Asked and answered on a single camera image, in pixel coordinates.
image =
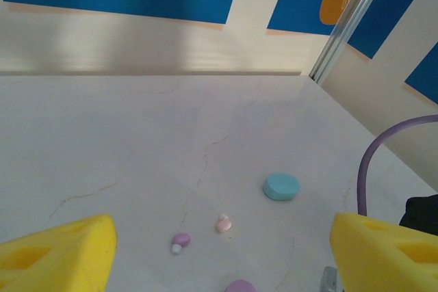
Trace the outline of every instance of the black object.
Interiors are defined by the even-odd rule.
[[[438,236],[438,194],[409,198],[400,226]]]

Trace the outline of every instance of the marble surface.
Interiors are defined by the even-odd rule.
[[[317,291],[371,141],[307,77],[0,77],[0,241],[109,213],[109,292],[223,292],[237,279]],[[296,199],[264,196],[272,172],[298,177]],[[397,223],[408,197],[432,193],[378,150],[370,216]],[[192,242],[174,256],[177,232]]]

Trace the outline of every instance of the cable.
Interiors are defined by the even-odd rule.
[[[357,213],[359,215],[367,215],[367,196],[366,196],[366,181],[367,171],[370,166],[371,158],[376,152],[377,148],[383,144],[385,140],[395,135],[401,130],[416,126],[418,124],[438,122],[438,114],[431,116],[420,116],[418,118],[409,119],[392,126],[391,128],[383,131],[367,148],[363,154],[361,164],[359,166],[359,172],[357,173]]]

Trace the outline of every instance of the white wall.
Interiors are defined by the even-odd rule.
[[[346,47],[323,84],[373,134],[407,118],[437,113],[438,105],[404,83],[438,41],[437,4],[414,0],[372,60]],[[401,132],[387,145],[438,189],[438,124]]]
[[[225,26],[0,2],[0,72],[300,73],[327,37],[267,36],[276,2],[233,0]]]

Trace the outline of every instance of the sponge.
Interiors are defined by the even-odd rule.
[[[277,172],[270,174],[263,185],[263,191],[271,200],[287,201],[300,191],[298,179],[291,174]]]

